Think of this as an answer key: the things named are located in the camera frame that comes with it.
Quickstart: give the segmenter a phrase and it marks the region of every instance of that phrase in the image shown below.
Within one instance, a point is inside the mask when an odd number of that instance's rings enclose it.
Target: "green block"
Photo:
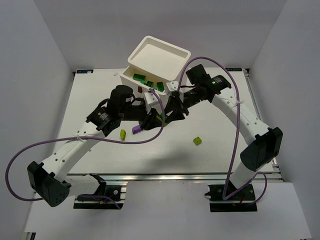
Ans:
[[[160,117],[161,117],[161,119],[162,119],[162,113],[160,114]],[[168,116],[165,115],[165,120],[164,120],[164,121],[167,121],[167,119],[168,119]]]
[[[162,122],[162,116],[161,115],[157,115],[156,118]],[[169,123],[166,123],[168,116],[165,116],[165,120],[164,120],[164,126],[167,126]]]
[[[157,82],[156,86],[158,87],[158,91],[163,92],[165,90],[164,84],[162,83],[162,81]]]
[[[200,143],[202,143],[202,140],[197,136],[195,139],[193,139],[193,142],[198,146]]]
[[[135,73],[132,78],[133,78],[134,80],[137,80],[137,81],[144,81],[144,80],[146,80],[146,76],[140,75],[140,74],[137,74],[137,73]]]
[[[153,81],[147,81],[146,84],[148,87],[152,88],[154,86],[154,82]]]
[[[126,130],[122,129],[120,131],[120,138],[122,141],[124,141],[126,139]]]

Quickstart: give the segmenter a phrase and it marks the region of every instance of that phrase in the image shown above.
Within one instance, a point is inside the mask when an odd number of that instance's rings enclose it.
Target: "white table surface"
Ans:
[[[59,137],[73,136],[86,117],[111,91],[121,84],[115,73],[123,69],[95,69],[93,73],[76,74],[67,104]],[[220,68],[206,68],[214,77],[226,73]],[[240,99],[255,113],[253,101],[243,72],[230,72],[237,82]],[[230,164],[236,128],[227,117],[208,101],[189,108],[185,120],[171,122],[162,134],[152,142],[140,145],[124,145],[100,142],[92,148],[70,171],[73,174],[179,174],[226,173]],[[120,140],[121,129],[126,130],[126,141],[141,141],[154,136],[159,129],[132,134],[138,122],[123,121],[107,138]],[[196,146],[195,137],[202,143]],[[239,138],[237,157],[233,169],[240,163],[240,152],[247,147]],[[262,168],[272,172],[271,163]]]
[[[260,195],[264,184],[253,184]],[[135,181],[121,210],[33,202],[35,240],[299,240],[311,238],[292,183],[270,183],[258,212],[210,212],[205,183]]]

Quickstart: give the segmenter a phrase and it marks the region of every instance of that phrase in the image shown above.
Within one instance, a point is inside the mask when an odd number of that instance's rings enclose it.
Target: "white tray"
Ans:
[[[129,56],[129,64],[165,81],[177,81],[190,58],[188,50],[146,36]]]

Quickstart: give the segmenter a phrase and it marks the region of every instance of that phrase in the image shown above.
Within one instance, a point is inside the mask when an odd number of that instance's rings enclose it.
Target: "purple block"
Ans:
[[[138,125],[138,126],[134,126],[134,127],[132,128],[132,133],[133,133],[133,134],[140,133],[141,131],[142,131],[142,129],[140,128],[139,125]]]

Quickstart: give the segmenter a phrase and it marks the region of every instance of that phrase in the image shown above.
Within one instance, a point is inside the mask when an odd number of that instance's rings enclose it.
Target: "white wall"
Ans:
[[[320,239],[319,64],[320,1],[288,0],[252,66],[251,81],[263,119],[283,130],[277,160],[285,180],[293,182],[316,240]]]
[[[226,66],[251,67],[286,0],[34,0],[66,61],[124,68],[151,35]]]
[[[0,73],[0,238],[18,240],[30,203],[10,195],[6,166],[23,147],[57,135],[72,84],[71,70],[32,0],[0,2]],[[51,147],[30,150],[12,165],[10,181],[19,195],[32,197],[27,166]]]

